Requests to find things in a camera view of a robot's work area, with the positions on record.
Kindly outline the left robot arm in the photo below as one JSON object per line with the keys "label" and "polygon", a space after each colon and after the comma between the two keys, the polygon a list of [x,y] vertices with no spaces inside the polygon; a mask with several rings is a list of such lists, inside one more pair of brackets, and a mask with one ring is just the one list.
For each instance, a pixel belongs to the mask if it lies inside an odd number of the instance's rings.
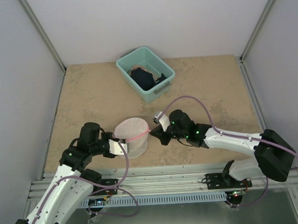
{"label": "left robot arm", "polygon": [[100,173],[87,168],[93,156],[114,158],[127,153],[125,140],[105,132],[97,123],[85,123],[79,137],[63,151],[55,176],[40,202],[25,219],[18,219],[15,224],[66,224],[88,195],[99,194],[102,188],[109,187]]}

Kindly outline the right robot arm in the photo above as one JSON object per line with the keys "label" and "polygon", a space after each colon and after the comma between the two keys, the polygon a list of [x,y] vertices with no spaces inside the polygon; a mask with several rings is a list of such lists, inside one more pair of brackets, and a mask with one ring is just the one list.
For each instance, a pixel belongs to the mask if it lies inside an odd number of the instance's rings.
{"label": "right robot arm", "polygon": [[222,172],[206,175],[209,189],[243,187],[247,179],[256,176],[285,182],[292,168],[295,150],[270,129],[261,134],[222,131],[195,123],[180,109],[168,116],[157,112],[153,120],[157,127],[150,134],[164,146],[173,139],[185,139],[192,147],[220,148],[249,156],[243,161],[230,160]]}

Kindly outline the white mesh laundry bag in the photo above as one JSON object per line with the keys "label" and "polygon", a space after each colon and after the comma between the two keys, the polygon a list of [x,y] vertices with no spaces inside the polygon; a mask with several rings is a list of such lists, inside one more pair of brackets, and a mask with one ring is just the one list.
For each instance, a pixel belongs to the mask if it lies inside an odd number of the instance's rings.
{"label": "white mesh laundry bag", "polygon": [[115,137],[125,139],[128,144],[129,159],[137,158],[146,151],[149,132],[148,123],[135,117],[124,120],[114,129]]}

